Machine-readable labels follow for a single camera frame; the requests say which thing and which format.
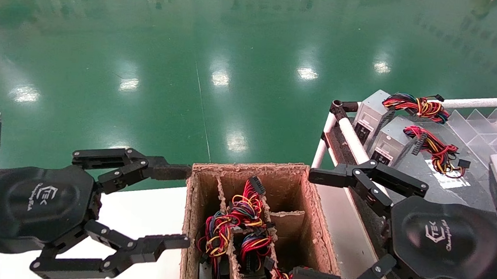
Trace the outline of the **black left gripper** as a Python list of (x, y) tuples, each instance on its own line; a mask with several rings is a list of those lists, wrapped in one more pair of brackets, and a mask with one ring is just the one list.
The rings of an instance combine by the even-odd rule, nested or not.
[[(113, 279), (132, 265), (156, 262), (165, 250), (189, 248), (191, 239), (185, 234), (133, 240), (95, 220), (99, 193), (108, 195), (146, 179), (186, 180), (191, 165), (169, 164), (165, 157), (145, 156), (134, 148), (77, 150), (72, 157), (73, 165), (62, 169), (0, 169), (0, 253), (42, 249), (30, 264), (42, 279)], [(109, 172), (95, 182), (84, 171), (98, 169)], [(87, 237), (113, 254), (105, 259), (57, 258)]]

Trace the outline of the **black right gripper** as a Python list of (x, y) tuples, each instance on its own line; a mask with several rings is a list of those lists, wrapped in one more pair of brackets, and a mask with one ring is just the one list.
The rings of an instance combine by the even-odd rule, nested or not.
[[(404, 279), (497, 279), (497, 215), (462, 204), (424, 197), (428, 185), (404, 172), (369, 160), (334, 169), (311, 168), (310, 183), (351, 188), (380, 217), (390, 218), (393, 256)], [(406, 199), (392, 206), (381, 188)], [(383, 279), (398, 265), (385, 255), (356, 279)], [(296, 267), (293, 279), (344, 279)]]

